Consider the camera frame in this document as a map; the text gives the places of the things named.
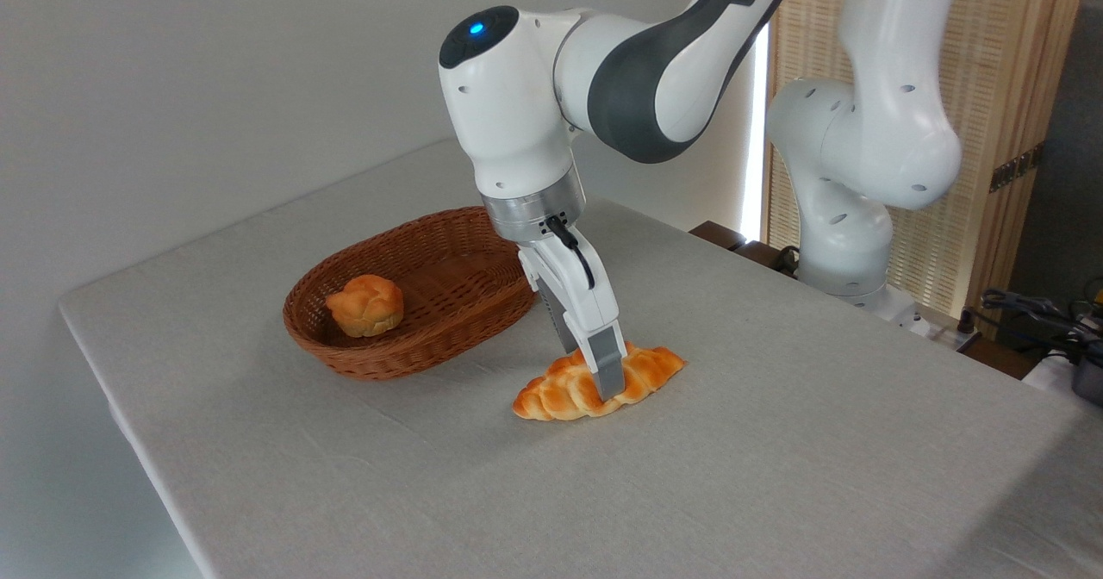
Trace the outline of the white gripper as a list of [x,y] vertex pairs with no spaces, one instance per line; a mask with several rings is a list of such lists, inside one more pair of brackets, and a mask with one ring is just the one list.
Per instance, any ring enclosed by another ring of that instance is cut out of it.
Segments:
[[521,265],[552,317],[564,352],[582,350],[600,400],[607,403],[627,387],[619,307],[595,246],[576,227],[566,230],[576,239],[575,248],[556,236],[525,242],[520,244]]

